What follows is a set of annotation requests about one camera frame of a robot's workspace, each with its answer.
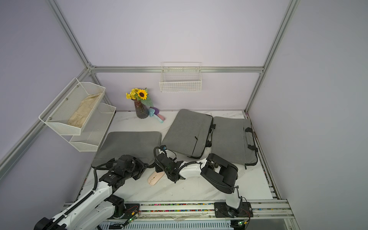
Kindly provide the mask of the pink computer mouse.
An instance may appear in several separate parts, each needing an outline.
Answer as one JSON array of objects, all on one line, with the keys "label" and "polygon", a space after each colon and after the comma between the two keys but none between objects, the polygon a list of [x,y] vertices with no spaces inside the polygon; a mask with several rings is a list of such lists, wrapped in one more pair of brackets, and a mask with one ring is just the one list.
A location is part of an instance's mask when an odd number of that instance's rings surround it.
[{"label": "pink computer mouse", "polygon": [[154,186],[165,175],[165,172],[153,172],[147,182],[150,186]]}]

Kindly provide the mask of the grey laptop bag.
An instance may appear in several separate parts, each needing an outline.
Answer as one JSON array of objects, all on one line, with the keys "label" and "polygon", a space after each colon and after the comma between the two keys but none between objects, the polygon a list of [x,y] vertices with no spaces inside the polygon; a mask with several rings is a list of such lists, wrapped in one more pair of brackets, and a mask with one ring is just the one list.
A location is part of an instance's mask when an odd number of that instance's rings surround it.
[{"label": "grey laptop bag", "polygon": [[211,152],[244,167],[258,163],[258,148],[251,122],[247,119],[214,117]]},{"label": "grey laptop bag", "polygon": [[122,155],[131,155],[143,163],[154,163],[153,150],[161,146],[162,134],[158,131],[110,132],[92,162],[95,168],[111,160],[117,160]]},{"label": "grey laptop bag", "polygon": [[216,127],[213,116],[181,109],[168,132],[162,145],[176,153],[193,159],[200,159],[204,150],[211,146],[210,133]]}]

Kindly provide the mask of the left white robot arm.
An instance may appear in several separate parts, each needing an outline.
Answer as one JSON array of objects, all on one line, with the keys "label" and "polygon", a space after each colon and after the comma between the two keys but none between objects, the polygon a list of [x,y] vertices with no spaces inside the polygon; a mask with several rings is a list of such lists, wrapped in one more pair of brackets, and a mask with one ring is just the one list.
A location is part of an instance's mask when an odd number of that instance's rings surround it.
[{"label": "left white robot arm", "polygon": [[92,189],[64,211],[52,218],[42,218],[35,230],[89,230],[97,227],[109,217],[127,217],[135,215],[139,205],[127,208],[123,198],[116,192],[126,180],[140,179],[148,164],[131,155],[122,155],[117,160],[110,160],[95,166],[94,186]]}]

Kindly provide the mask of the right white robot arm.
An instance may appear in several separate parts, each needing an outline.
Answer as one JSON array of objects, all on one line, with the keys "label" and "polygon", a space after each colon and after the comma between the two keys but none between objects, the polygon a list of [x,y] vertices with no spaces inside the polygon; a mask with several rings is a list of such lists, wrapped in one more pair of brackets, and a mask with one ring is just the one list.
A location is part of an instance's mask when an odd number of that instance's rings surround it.
[{"label": "right white robot arm", "polygon": [[235,165],[213,153],[200,161],[185,162],[176,161],[161,150],[154,158],[156,172],[164,172],[174,183],[201,176],[226,195],[225,204],[229,210],[240,212],[242,198],[236,186],[238,168]]}]

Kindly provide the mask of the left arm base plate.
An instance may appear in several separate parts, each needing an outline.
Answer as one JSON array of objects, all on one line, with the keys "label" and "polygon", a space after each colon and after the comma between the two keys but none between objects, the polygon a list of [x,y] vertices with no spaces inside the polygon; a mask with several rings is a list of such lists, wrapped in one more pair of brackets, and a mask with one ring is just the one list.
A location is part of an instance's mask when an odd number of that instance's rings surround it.
[{"label": "left arm base plate", "polygon": [[124,203],[116,206],[113,214],[114,219],[129,219],[134,213],[138,213],[140,204],[138,203]]}]

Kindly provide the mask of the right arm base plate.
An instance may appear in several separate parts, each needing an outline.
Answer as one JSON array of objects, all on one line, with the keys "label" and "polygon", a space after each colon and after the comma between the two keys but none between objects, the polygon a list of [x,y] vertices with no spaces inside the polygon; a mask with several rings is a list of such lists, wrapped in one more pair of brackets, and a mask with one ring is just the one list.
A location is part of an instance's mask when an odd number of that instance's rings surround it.
[{"label": "right arm base plate", "polygon": [[254,216],[250,202],[242,202],[237,209],[231,208],[225,202],[215,202],[214,210],[217,218],[252,218]]}]

